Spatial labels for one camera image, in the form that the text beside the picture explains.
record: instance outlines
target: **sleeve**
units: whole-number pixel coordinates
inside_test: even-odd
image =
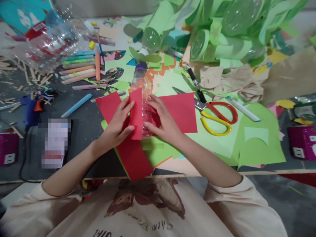
[[[62,197],[48,195],[39,184],[10,206],[0,220],[8,236],[47,236],[80,204],[79,187]]]
[[[245,176],[230,188],[208,183],[204,200],[235,237],[287,236],[278,213]]]

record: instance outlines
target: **gray table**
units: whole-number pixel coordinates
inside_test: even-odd
[[[0,99],[6,98],[21,98],[29,93],[31,90],[39,90],[38,86],[28,86],[25,80],[24,72],[21,70],[9,71],[8,73],[0,75],[0,81],[13,82],[14,85],[8,85],[0,83]],[[53,77],[49,85],[51,88],[60,91],[60,95],[52,102],[52,105],[45,105],[44,112],[40,113],[41,120],[45,121],[48,118],[59,118],[65,111],[67,111],[72,105],[83,98],[86,94],[92,93],[93,98],[100,97],[104,94],[103,90],[84,90],[74,91],[71,85],[63,85],[60,79]],[[76,85],[84,85],[86,82],[77,82]],[[24,91],[17,91],[13,86],[24,85]],[[0,111],[0,125],[5,128],[9,128],[9,123],[17,122],[16,127],[21,133],[24,133],[23,119],[23,106],[20,106],[13,113],[8,113],[7,110]],[[73,120],[73,129],[71,136],[71,146],[69,147],[68,160],[79,154],[84,148],[86,148],[91,141],[97,139],[103,129],[101,127],[101,121],[104,119],[99,112],[97,104],[91,102],[85,103],[77,111],[75,111],[70,118]],[[281,121],[281,131],[285,134],[283,139],[282,148],[285,154],[287,162],[267,165],[263,169],[257,169],[252,167],[241,167],[240,173],[243,174],[276,174],[276,173],[308,173],[316,172],[316,162],[301,161],[294,159],[289,153],[288,138],[286,128],[291,125],[291,121],[287,112],[283,112]],[[31,155],[28,155],[27,161],[23,169],[23,177],[28,180],[45,180],[51,176],[55,170],[41,169],[41,150],[42,141],[38,134],[38,128],[31,128],[30,132],[31,141]],[[18,162],[10,166],[0,167],[0,183],[7,182],[21,182],[18,178],[18,171],[21,167],[22,157],[24,150],[22,149],[22,139],[20,139],[20,148],[18,155]],[[155,169],[153,175],[164,177],[180,177],[186,176],[186,174],[180,174],[176,172],[166,171],[162,169]],[[86,179],[101,179],[101,178],[118,178],[126,177],[124,169],[122,168],[114,150],[110,150],[102,157],[100,157],[91,169],[86,174]]]

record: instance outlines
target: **black cable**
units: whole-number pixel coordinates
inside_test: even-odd
[[[23,168],[24,168],[25,161],[26,161],[26,157],[27,157],[27,145],[26,145],[26,144],[27,144],[27,142],[26,142],[26,141],[27,141],[27,134],[28,134],[30,128],[31,128],[31,127],[26,127],[26,128],[25,128],[25,135],[24,135],[25,137],[24,137],[24,140],[23,140],[24,156],[23,156],[21,168],[20,168],[20,170],[19,170],[19,178],[20,178],[22,181],[26,182],[26,183],[41,183],[41,182],[38,182],[38,181],[26,180],[26,179],[24,179],[24,178],[22,177],[22,170],[23,170]]]

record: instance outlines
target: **scissor blade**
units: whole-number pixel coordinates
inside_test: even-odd
[[[178,94],[185,94],[184,91],[182,91],[182,90],[180,90],[180,89],[178,89],[178,88],[176,88],[176,87],[172,87],[172,89],[174,89],[175,92],[177,92]]]

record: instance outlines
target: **power cord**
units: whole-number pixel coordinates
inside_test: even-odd
[[[25,162],[26,162],[27,151],[31,154],[31,139],[30,139],[30,141],[29,141],[29,147],[28,147],[28,149],[27,149],[27,135],[28,135],[28,132],[30,131],[30,128],[31,128],[31,127],[29,127],[29,126],[25,128],[25,138],[24,138],[24,140],[23,140],[24,156],[23,156],[21,168],[20,168],[20,170],[19,170],[19,178],[20,178],[22,181],[26,182],[26,183],[41,183],[41,182],[39,182],[39,181],[30,181],[30,180],[24,179],[24,178],[22,177],[22,170],[23,170],[24,165],[25,165]]]

